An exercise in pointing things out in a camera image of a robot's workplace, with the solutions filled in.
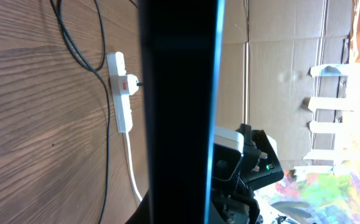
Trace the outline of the Samsung Galaxy smartphone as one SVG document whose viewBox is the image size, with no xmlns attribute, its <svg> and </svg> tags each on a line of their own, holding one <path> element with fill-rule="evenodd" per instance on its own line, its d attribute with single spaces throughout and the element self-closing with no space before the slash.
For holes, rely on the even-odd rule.
<svg viewBox="0 0 360 224">
<path fill-rule="evenodd" d="M 225 1 L 141 1 L 152 223 L 207 223 Z"/>
</svg>

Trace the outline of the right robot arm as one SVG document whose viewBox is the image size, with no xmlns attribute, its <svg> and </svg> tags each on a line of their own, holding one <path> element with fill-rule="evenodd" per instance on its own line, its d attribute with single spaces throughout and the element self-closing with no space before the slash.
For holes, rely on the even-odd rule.
<svg viewBox="0 0 360 224">
<path fill-rule="evenodd" d="M 275 150 L 263 130 L 241 124 L 216 126 L 209 223 L 295 223 L 271 205 L 260 209 L 254 191 L 284 177 Z"/>
</svg>

